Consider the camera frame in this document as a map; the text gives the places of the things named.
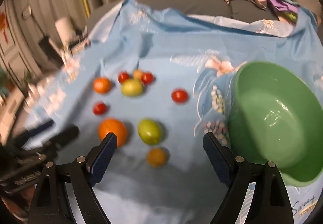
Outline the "red tomato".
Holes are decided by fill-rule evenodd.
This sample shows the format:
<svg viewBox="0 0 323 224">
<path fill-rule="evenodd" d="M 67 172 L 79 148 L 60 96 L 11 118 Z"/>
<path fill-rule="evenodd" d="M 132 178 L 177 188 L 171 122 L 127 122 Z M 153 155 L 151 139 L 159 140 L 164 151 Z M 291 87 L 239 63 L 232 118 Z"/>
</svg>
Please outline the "red tomato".
<svg viewBox="0 0 323 224">
<path fill-rule="evenodd" d="M 188 93 L 184 89 L 175 89 L 171 94 L 172 101 L 177 104 L 182 104 L 187 102 Z"/>
<path fill-rule="evenodd" d="M 129 73 L 128 72 L 125 72 L 125 71 L 121 71 L 121 72 L 119 72 L 119 74 L 118 74 L 118 82 L 120 83 L 120 84 L 122 84 L 122 83 L 124 83 L 127 79 L 129 79 L 130 78 L 130 75 L 129 75 Z"/>
<path fill-rule="evenodd" d="M 154 82 L 155 80 L 155 77 L 153 75 L 153 73 L 151 72 L 144 72 L 142 75 L 141 75 L 141 78 L 140 78 L 141 82 L 145 85 L 147 84 L 151 84 Z"/>
<path fill-rule="evenodd" d="M 108 106 L 103 102 L 97 102 L 92 107 L 92 112 L 96 116 L 103 115 L 107 112 Z"/>
</svg>

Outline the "large orange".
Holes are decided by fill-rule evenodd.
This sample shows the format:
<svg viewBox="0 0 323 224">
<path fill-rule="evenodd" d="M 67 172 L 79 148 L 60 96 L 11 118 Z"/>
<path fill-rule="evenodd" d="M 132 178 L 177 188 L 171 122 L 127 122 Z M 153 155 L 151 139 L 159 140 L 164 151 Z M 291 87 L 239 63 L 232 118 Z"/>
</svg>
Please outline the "large orange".
<svg viewBox="0 0 323 224">
<path fill-rule="evenodd" d="M 98 135 L 102 141 L 108 133 L 114 133 L 117 137 L 117 148 L 122 147 L 128 140 L 128 130 L 123 122 L 114 118 L 103 120 L 98 127 Z"/>
</svg>

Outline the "small orange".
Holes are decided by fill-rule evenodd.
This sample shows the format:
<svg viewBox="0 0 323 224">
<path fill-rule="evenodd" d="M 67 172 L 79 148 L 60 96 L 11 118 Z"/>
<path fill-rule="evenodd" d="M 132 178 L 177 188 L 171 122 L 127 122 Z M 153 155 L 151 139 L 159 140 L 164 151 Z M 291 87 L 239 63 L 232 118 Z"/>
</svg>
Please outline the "small orange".
<svg viewBox="0 0 323 224">
<path fill-rule="evenodd" d="M 98 94 L 105 94 L 111 90 L 112 83 L 107 77 L 98 77 L 94 79 L 92 87 Z"/>
</svg>

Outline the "small yellow-orange fruit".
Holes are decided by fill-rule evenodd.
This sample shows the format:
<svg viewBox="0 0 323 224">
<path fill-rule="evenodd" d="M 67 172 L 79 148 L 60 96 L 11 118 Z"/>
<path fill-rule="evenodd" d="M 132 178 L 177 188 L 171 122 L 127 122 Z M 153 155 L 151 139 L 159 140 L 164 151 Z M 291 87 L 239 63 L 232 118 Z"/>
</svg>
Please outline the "small yellow-orange fruit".
<svg viewBox="0 0 323 224">
<path fill-rule="evenodd" d="M 153 148 L 146 155 L 146 162 L 154 168 L 165 165 L 168 161 L 168 154 L 162 148 Z"/>
<path fill-rule="evenodd" d="M 143 74 L 144 74 L 144 72 L 142 70 L 136 69 L 133 71 L 132 77 L 133 77 L 133 79 L 141 80 L 141 77 Z"/>
</svg>

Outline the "green lemon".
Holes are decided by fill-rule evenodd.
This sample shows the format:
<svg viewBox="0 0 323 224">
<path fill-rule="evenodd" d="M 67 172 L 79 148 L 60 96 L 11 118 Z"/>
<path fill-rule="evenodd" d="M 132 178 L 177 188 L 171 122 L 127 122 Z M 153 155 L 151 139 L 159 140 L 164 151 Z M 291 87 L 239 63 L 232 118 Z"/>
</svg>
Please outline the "green lemon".
<svg viewBox="0 0 323 224">
<path fill-rule="evenodd" d="M 147 145 L 157 145 L 162 141 L 163 132 L 156 121 L 142 119 L 137 126 L 140 139 Z"/>
</svg>

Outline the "yellow-green lemon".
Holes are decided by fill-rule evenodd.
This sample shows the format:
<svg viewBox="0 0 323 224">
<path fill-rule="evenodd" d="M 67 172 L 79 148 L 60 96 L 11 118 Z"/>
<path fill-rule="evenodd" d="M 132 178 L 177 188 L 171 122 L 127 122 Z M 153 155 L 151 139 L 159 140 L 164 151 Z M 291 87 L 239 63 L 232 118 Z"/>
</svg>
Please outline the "yellow-green lemon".
<svg viewBox="0 0 323 224">
<path fill-rule="evenodd" d="M 121 92 L 127 97 L 136 97 L 144 92 L 144 87 L 139 80 L 127 79 L 121 85 Z"/>
</svg>

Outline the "green plastic bowl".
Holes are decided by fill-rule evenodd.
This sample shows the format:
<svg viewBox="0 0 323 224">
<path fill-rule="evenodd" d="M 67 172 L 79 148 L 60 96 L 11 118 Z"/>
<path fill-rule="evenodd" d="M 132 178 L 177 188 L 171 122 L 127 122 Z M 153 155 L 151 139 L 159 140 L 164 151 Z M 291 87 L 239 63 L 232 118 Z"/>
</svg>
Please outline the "green plastic bowl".
<svg viewBox="0 0 323 224">
<path fill-rule="evenodd" d="M 305 187 L 322 174 L 322 106 L 280 65 L 253 61 L 239 69 L 228 130 L 234 154 L 252 163 L 273 161 L 288 185 Z"/>
</svg>

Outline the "white paper roll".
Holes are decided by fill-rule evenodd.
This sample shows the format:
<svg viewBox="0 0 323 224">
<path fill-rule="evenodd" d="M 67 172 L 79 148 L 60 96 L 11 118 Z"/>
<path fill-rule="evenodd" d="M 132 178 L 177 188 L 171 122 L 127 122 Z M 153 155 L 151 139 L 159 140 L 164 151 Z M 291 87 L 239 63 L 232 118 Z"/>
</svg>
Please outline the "white paper roll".
<svg viewBox="0 0 323 224">
<path fill-rule="evenodd" d="M 55 27 L 63 45 L 67 45 L 76 35 L 69 17 L 62 17 L 55 22 Z"/>
</svg>

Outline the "light blue floral cloth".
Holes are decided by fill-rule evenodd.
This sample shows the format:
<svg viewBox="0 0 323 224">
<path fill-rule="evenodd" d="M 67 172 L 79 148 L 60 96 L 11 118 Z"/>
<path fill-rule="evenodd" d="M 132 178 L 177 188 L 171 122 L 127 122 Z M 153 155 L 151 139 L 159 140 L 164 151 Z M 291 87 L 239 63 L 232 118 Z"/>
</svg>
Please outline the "light blue floral cloth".
<svg viewBox="0 0 323 224">
<path fill-rule="evenodd" d="M 94 103 L 109 105 L 106 117 L 122 121 L 129 132 L 117 149 L 94 192 L 112 223 L 209 223 L 227 188 L 220 183 L 203 149 L 202 138 L 213 132 L 229 142 L 226 122 L 231 108 L 233 77 L 251 61 L 277 63 L 298 75 L 322 99 L 322 44 L 313 15 L 301 9 L 295 26 L 263 23 L 250 29 L 223 27 L 186 16 L 173 9 L 158 11 L 125 0 L 102 17 L 90 33 L 91 46 L 70 58 L 34 107 L 26 125 L 48 118 L 55 125 L 28 142 L 39 146 L 66 125 L 80 134 L 58 155 L 69 163 L 99 143 L 102 116 Z M 139 69 L 155 80 L 144 92 L 124 96 L 121 71 Z M 92 84 L 107 77 L 112 88 L 98 94 Z M 172 101 L 175 89 L 188 93 L 185 103 Z M 159 123 L 163 136 L 157 145 L 139 137 L 142 119 Z M 159 168 L 146 162 L 153 148 L 162 148 L 168 161 Z"/>
</svg>

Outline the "grey sofa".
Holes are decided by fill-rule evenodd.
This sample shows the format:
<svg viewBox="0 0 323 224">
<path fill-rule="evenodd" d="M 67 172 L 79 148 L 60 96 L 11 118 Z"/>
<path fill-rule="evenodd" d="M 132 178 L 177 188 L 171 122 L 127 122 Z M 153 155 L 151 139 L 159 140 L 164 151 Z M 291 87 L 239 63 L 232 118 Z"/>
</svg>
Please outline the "grey sofa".
<svg viewBox="0 0 323 224">
<path fill-rule="evenodd" d="M 277 23 L 279 19 L 269 9 L 262 10 L 246 0 L 135 0 L 151 9 L 174 9 L 187 16 L 234 29 L 255 30 L 263 23 Z"/>
</svg>

